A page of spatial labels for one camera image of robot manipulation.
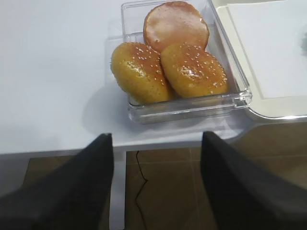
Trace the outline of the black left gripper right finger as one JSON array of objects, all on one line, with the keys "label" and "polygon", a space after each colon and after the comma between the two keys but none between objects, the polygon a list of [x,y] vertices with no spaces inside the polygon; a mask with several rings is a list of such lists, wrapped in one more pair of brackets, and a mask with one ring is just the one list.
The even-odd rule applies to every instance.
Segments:
[{"label": "black left gripper right finger", "polygon": [[307,191],[202,135],[201,176],[220,230],[305,230]]}]

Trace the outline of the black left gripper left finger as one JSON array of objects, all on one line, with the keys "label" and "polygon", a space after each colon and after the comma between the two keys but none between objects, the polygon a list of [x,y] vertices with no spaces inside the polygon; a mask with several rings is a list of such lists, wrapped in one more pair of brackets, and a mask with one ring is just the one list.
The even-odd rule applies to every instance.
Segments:
[{"label": "black left gripper left finger", "polygon": [[2,197],[0,228],[96,230],[112,178],[112,135],[101,134],[47,176]]}]

